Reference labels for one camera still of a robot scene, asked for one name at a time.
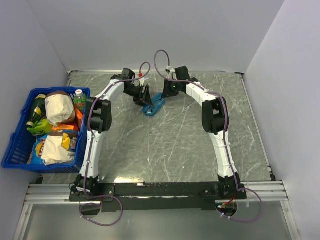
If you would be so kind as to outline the black thin sunglasses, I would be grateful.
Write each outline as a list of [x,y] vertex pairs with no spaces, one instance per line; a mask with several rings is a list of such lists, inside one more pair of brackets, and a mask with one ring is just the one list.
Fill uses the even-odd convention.
[[162,102],[162,99],[158,99],[157,101],[155,101],[153,103],[153,106],[151,106],[148,110],[147,110],[147,113],[148,114],[151,114],[157,107],[158,105]]

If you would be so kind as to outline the blue translucent glasses case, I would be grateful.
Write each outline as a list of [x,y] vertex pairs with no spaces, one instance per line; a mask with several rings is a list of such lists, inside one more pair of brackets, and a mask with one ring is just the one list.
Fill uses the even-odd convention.
[[166,103],[166,99],[163,98],[163,94],[161,92],[157,93],[152,98],[153,106],[145,105],[142,108],[142,112],[147,117],[153,117]]

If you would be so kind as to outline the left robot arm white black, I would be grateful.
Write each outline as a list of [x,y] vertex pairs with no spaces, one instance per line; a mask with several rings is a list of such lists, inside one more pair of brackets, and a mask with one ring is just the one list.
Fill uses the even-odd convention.
[[147,73],[139,73],[138,77],[129,68],[122,73],[113,75],[109,84],[95,97],[86,101],[84,125],[87,128],[86,149],[83,164],[76,177],[75,190],[87,201],[95,200],[99,195],[99,160],[102,144],[112,125],[112,102],[119,95],[133,97],[140,106],[152,106],[149,86],[144,85]]

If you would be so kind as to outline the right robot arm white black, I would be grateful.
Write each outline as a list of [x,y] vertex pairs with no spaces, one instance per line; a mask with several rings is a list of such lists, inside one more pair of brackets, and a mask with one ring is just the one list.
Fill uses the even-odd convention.
[[235,167],[229,142],[229,113],[224,97],[214,93],[191,78],[186,66],[166,68],[162,96],[170,98],[180,92],[193,98],[201,106],[201,123],[208,133],[217,160],[218,193],[223,199],[234,198],[240,188],[240,177]]

